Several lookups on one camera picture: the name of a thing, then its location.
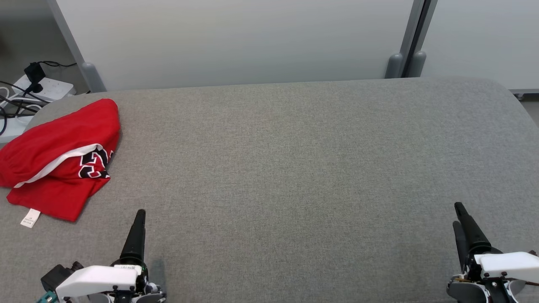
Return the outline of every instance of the white cable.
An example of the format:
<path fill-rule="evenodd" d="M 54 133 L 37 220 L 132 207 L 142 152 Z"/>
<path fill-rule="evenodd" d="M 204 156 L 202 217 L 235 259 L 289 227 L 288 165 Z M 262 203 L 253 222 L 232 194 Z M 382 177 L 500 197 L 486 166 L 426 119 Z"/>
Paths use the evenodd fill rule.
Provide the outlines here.
<path fill-rule="evenodd" d="M 0 89 L 5 89 L 5 97 L 9 98 L 9 88 L 4 87 L 4 86 L 0 86 Z"/>
<path fill-rule="evenodd" d="M 5 97 L 9 99 L 9 88 L 0 86 L 0 89 L 5 89 L 5 92 L 6 92 Z M 6 104 L 8 104 L 6 101 L 2 101 L 0 102 L 0 107 L 4 107 Z"/>
<path fill-rule="evenodd" d="M 26 101 L 36 101 L 36 102 L 41 102 L 41 101 L 39 101 L 38 99 L 34 99 L 34 98 L 22 98 L 22 97 L 10 98 L 10 101 L 13 101 L 13 100 L 26 100 Z"/>
<path fill-rule="evenodd" d="M 25 106 L 25 107 L 37 107 L 38 110 L 42 109 L 42 107 L 39 106 L 39 105 L 37 105 L 37 104 L 28 104 L 28 105 L 24 105 L 24 106 Z M 19 114 L 19 109 L 20 109 L 20 108 L 18 108 L 17 111 L 16 111 L 15 119 L 17 119 L 17 121 L 19 121 L 19 123 L 21 123 L 21 124 L 28 125 L 28 122 L 25 122 L 25 121 L 19 119 L 19 116 L 17 116 L 17 114 Z"/>

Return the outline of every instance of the gray fabric surface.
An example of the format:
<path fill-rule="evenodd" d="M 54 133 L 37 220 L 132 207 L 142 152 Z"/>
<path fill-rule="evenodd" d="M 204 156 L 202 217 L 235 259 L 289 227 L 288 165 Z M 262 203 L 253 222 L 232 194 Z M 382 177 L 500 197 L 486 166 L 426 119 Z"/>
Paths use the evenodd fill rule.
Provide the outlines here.
<path fill-rule="evenodd" d="M 491 81 L 88 94 L 31 125 L 104 97 L 122 138 L 76 223 L 25 228 L 0 189 L 6 302 L 38 298 L 56 264 L 110 264 L 139 208 L 150 279 L 171 302 L 452 301 L 456 201 L 502 251 L 539 249 L 539 128 Z"/>

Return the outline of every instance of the white power strip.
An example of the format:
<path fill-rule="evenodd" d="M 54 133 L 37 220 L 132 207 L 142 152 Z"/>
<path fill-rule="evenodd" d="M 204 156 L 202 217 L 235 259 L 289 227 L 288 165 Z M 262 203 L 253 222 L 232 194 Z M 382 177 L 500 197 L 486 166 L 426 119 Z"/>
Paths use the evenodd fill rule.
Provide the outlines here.
<path fill-rule="evenodd" d="M 30 84 L 32 83 L 30 82 L 30 80 L 28 80 L 28 77 L 26 75 L 22 76 L 17 82 L 15 82 L 15 85 L 20 88 L 27 88 L 30 86 Z M 43 78 L 43 80 L 41 80 L 39 84 L 43 86 L 43 90 L 39 93 L 32 93 L 32 95 L 35 95 L 36 97 L 47 101 L 60 100 L 64 97 L 67 97 L 69 95 L 75 95 L 77 93 L 73 84 L 58 80 Z M 20 89 L 16 88 L 13 88 L 13 91 L 16 94 L 24 93 Z"/>
<path fill-rule="evenodd" d="M 22 76 L 17 82 L 15 82 L 15 85 L 20 88 L 27 88 L 30 86 L 30 84 L 31 83 L 26 75 Z M 58 80 L 43 78 L 43 80 L 41 80 L 39 84 L 43 86 L 43 90 L 39 93 L 32 93 L 32 95 L 35 95 L 38 98 L 50 102 L 60 100 L 64 97 L 69 97 L 77 93 L 77 91 L 73 87 L 73 84 Z M 17 88 L 13 88 L 13 91 L 18 95 L 17 97 L 24 93 Z M 19 117 L 19 119 L 9 118 L 5 132 L 0 136 L 0 143 L 9 142 L 16 137 L 22 135 L 22 133 L 26 129 L 26 125 L 28 124 L 28 122 L 30 122 L 30 120 L 32 120 L 32 118 L 32 116 L 22 116 Z M 3 127 L 4 119 L 0 118 L 0 130 L 2 130 Z"/>

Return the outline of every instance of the wire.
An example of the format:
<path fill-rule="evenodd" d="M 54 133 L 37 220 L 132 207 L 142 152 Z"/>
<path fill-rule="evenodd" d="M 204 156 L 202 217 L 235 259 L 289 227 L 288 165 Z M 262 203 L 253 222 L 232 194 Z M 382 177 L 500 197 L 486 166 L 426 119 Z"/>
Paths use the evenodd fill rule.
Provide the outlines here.
<path fill-rule="evenodd" d="M 35 116 L 35 115 L 36 115 L 35 113 L 31 113 L 31 114 L 17 114 L 16 116 L 30 117 L 30 116 Z M 16 116 L 15 116 L 15 114 L 8 114 L 8 118 L 15 118 Z"/>
<path fill-rule="evenodd" d="M 32 108 L 28 108 L 28 107 L 22 106 L 22 105 L 19 105 L 19 104 L 15 103 L 15 102 L 9 100 L 9 99 L 6 98 L 6 97 L 0 96 L 0 99 L 6 101 L 6 102 L 9 103 L 9 104 L 15 105 L 15 106 L 17 106 L 17 107 L 19 107 L 19 108 L 25 109 L 25 110 L 30 111 L 30 112 L 37 113 L 36 110 L 34 110 L 34 109 L 32 109 Z M 19 102 L 20 102 L 21 104 L 22 104 L 22 103 L 27 103 L 27 104 L 30 103 L 30 102 L 28 102 L 28 101 L 19 101 Z"/>
<path fill-rule="evenodd" d="M 52 67 L 59 67 L 59 66 L 63 66 L 63 67 L 70 67 L 70 66 L 73 66 L 73 65 L 77 65 L 77 63 L 73 63 L 73 64 L 69 64 L 69 65 L 64 65 L 64 64 L 60 64 L 56 61 L 39 61 L 38 63 L 43 63 L 43 64 L 46 64 L 48 66 L 52 66 Z"/>
<path fill-rule="evenodd" d="M 37 99 L 32 99 L 32 98 L 22 98 L 22 97 L 13 97 L 13 98 L 9 98 L 9 100 L 13 101 L 13 100 L 25 100 L 25 101 L 33 101 L 34 104 L 36 104 L 35 102 L 41 102 Z"/>
<path fill-rule="evenodd" d="M 0 89 L 5 89 L 5 97 L 9 98 L 9 88 L 4 87 L 4 86 L 0 86 Z"/>
<path fill-rule="evenodd" d="M 2 130 L 0 130 L 0 136 L 1 136 L 4 134 L 5 129 L 8 127 L 8 117 L 3 107 L 0 107 L 0 112 L 2 112 L 2 115 L 4 116 L 4 126 L 2 126 Z"/>
<path fill-rule="evenodd" d="M 11 84 L 11 83 L 8 83 L 8 82 L 5 82 L 5 81 L 0 81 L 0 83 L 9 85 L 9 86 L 14 87 L 14 88 L 17 88 L 17 89 L 19 89 L 21 92 L 24 92 L 24 91 L 25 91 L 25 89 L 22 89 L 22 88 L 18 87 L 18 86 L 15 85 L 15 84 Z M 50 103 L 50 101 L 43 100 L 43 99 L 41 99 L 41 98 L 39 98 L 39 97 L 34 96 L 34 95 L 31 94 L 31 93 L 26 93 L 26 94 L 29 95 L 29 96 L 32 97 L 32 98 L 38 99 L 38 100 L 41 101 L 41 102 Z"/>
<path fill-rule="evenodd" d="M 42 107 L 39 106 L 39 105 L 37 105 L 37 104 L 30 104 L 30 105 L 27 106 L 27 108 L 30 108 L 30 107 L 37 107 L 37 108 L 38 108 L 37 110 L 42 109 Z M 21 124 L 28 125 L 28 122 L 19 119 L 19 117 L 20 117 L 21 115 L 27 116 L 26 114 L 19 114 L 19 109 L 20 109 L 20 108 L 18 108 L 17 111 L 16 111 L 16 113 L 15 113 L 15 119 L 16 119 L 17 121 L 19 121 L 19 123 L 21 123 Z"/>

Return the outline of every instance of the red t-shirt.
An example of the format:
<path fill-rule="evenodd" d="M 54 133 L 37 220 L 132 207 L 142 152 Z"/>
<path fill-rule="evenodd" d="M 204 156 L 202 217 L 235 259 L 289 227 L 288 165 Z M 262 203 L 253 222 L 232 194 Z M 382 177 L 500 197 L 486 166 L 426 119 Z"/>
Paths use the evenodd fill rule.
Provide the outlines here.
<path fill-rule="evenodd" d="M 0 149 L 0 186 L 12 187 L 8 201 L 75 221 L 110 179 L 106 167 L 119 132 L 111 99 L 29 129 Z"/>

